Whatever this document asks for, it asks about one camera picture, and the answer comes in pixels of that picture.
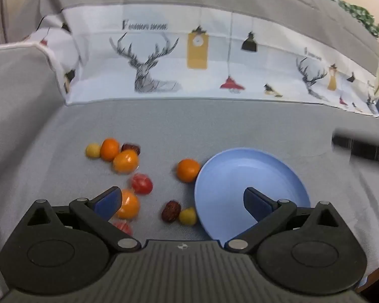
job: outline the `orange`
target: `orange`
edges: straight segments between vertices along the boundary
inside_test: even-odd
[[[112,167],[116,172],[130,173],[139,166],[139,157],[134,150],[127,149],[120,152],[113,160]]]
[[[198,176],[201,165],[196,160],[182,160],[177,165],[177,178],[183,182],[192,182]]]
[[[131,219],[139,214],[140,202],[132,190],[122,190],[122,205],[116,212],[119,218]]]
[[[106,162],[112,162],[118,153],[119,142],[114,138],[105,139],[100,149],[101,158]]]

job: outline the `logo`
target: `logo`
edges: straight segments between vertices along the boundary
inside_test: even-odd
[[[124,19],[122,21],[122,30],[136,30],[136,31],[165,31],[168,29],[168,24],[139,24],[130,23],[129,19]]]
[[[179,248],[180,250],[185,250],[187,249],[189,246],[187,244],[184,244],[182,243],[181,245],[178,245],[177,248]]]

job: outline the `black object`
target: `black object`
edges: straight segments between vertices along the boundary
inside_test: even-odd
[[[106,221],[117,187],[69,206],[37,200],[0,253],[2,302],[364,302],[351,289],[365,254],[329,202],[298,208],[254,188],[243,200],[259,222],[225,250],[212,240],[141,248]]]
[[[249,32],[249,36],[243,42],[241,50],[257,52],[257,43],[254,41],[254,33]]]
[[[192,33],[197,33],[198,35],[205,34],[206,31],[202,29],[201,26],[198,26],[196,29],[192,30]]]
[[[246,241],[246,248],[233,250],[229,241],[226,249],[252,254],[269,278],[292,291],[330,295],[359,283],[367,266],[365,253],[331,203],[300,209],[287,199],[274,202],[247,188],[244,203],[251,215],[252,201],[264,202],[265,212],[258,215],[266,216],[234,238]]]
[[[62,24],[62,29],[64,29],[65,31],[68,31],[69,33],[71,33],[69,26],[65,22]]]
[[[66,74],[66,77],[67,79],[69,80],[69,82],[72,81],[72,79],[75,77],[76,75],[76,70],[75,69],[72,69],[70,72],[67,72]]]
[[[349,150],[351,156],[379,162],[379,142],[373,139],[336,131],[333,134],[332,143],[334,146]]]
[[[347,81],[350,81],[351,83],[355,80],[354,72],[352,72],[352,75],[350,78],[347,78]]]

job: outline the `red cherry tomato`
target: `red cherry tomato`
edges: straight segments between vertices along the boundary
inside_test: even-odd
[[[127,223],[125,220],[114,221],[112,224],[127,235],[130,235],[131,237],[133,236],[132,229],[130,228],[129,223]]]
[[[148,195],[153,190],[152,180],[146,175],[142,173],[136,173],[130,180],[130,185],[135,193],[139,193],[142,195]]]

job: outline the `yellow clock illustration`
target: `yellow clock illustration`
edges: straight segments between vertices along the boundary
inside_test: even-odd
[[[190,69],[208,68],[209,35],[200,26],[188,34],[187,67]]]

